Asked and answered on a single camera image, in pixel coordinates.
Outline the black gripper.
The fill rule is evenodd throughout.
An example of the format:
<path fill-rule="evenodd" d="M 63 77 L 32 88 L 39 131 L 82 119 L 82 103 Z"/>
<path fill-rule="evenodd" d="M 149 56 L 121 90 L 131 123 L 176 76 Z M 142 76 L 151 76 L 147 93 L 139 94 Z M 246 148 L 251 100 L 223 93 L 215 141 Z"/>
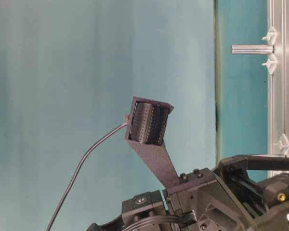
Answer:
<path fill-rule="evenodd" d="M 174 231 L 289 231 L 289 158 L 236 155 L 166 190 Z"/>

